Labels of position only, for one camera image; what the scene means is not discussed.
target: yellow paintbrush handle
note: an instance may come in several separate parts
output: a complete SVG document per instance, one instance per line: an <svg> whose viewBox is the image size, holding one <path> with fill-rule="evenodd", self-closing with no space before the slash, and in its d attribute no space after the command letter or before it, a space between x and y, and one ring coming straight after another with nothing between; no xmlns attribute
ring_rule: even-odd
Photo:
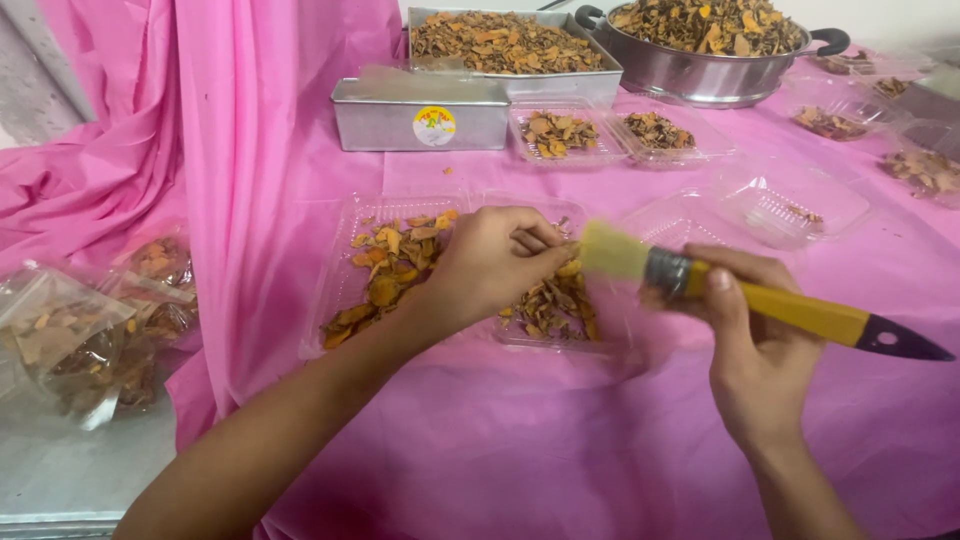
<svg viewBox="0 0 960 540"><path fill-rule="evenodd" d="M700 260L693 262L685 296L703 296L709 268L708 264ZM740 282L740 287L747 298L747 305L753 311L848 347L856 345L870 317L870 312L863 309L785 290L746 282Z"/></svg>

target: paintbrush bristles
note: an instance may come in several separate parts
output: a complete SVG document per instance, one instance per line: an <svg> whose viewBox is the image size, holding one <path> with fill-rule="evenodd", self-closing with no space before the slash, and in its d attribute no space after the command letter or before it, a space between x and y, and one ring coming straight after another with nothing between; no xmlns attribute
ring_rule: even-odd
<svg viewBox="0 0 960 540"><path fill-rule="evenodd" d="M580 237L584 270L615 278L642 280L649 251L650 246L600 219L587 221Z"/></svg>

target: white wall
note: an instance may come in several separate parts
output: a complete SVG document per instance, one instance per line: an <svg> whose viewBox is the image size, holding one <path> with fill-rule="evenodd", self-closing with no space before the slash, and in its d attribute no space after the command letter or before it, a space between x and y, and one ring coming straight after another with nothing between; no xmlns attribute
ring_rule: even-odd
<svg viewBox="0 0 960 540"><path fill-rule="evenodd" d="M404 21L411 6L532 11L549 0L399 0ZM584 4L608 10L621 0L572 0L554 8L574 12ZM923 49L960 44L960 0L774 0L809 30L839 28L860 42Z"/></svg>

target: paintbrush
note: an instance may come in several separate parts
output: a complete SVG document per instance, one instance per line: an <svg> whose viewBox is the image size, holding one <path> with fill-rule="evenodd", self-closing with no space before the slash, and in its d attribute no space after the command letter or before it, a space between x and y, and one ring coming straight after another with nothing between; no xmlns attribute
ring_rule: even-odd
<svg viewBox="0 0 960 540"><path fill-rule="evenodd" d="M644 244L600 220L590 220L580 239L584 271L639 280L668 298L702 297L710 265ZM955 356L922 335L856 307L785 290L739 282L750 309L825 339L861 351L919 360L952 361Z"/></svg>

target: stainless steel pot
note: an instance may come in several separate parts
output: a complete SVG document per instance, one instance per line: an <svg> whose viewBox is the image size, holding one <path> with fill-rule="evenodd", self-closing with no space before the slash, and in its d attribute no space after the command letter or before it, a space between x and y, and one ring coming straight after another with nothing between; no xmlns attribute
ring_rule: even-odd
<svg viewBox="0 0 960 540"><path fill-rule="evenodd" d="M621 4L611 12L627 6ZM592 17L603 17L596 24ZM593 6L581 6L574 19L591 31L601 46L623 65L620 83L630 91L674 94L693 107L738 109L755 105L780 88L780 76L799 56L832 56L850 46L850 36L836 28L809 32L795 24L803 35L797 51L765 57L724 57L688 53L630 36L613 27L610 16ZM825 41L819 49L805 50L813 41Z"/></svg>

